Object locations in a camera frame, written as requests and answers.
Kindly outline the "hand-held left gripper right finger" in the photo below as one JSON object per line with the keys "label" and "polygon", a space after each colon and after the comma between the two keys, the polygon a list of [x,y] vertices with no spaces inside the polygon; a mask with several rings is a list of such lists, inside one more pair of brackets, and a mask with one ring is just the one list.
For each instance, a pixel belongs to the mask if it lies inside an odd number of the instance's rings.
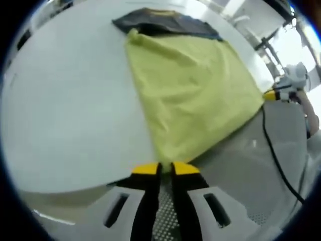
{"label": "hand-held left gripper right finger", "polygon": [[201,175],[198,168],[184,162],[171,163],[174,209],[181,240],[216,240],[215,227],[231,224],[231,218]]}

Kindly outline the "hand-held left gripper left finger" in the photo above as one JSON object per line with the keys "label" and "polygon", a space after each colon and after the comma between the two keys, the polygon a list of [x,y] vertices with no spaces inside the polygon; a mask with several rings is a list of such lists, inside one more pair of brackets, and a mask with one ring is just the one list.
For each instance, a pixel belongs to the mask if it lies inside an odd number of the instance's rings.
{"label": "hand-held left gripper left finger", "polygon": [[104,226],[108,240],[152,240],[159,206],[162,165],[157,162],[135,167],[131,175],[116,182]]}

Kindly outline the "person's right hand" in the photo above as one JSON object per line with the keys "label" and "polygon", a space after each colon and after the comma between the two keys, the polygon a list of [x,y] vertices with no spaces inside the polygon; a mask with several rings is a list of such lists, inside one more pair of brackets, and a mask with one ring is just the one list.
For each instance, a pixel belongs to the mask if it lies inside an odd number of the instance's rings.
{"label": "person's right hand", "polygon": [[290,94],[290,99],[302,106],[307,106],[309,104],[308,97],[304,90],[298,89]]}

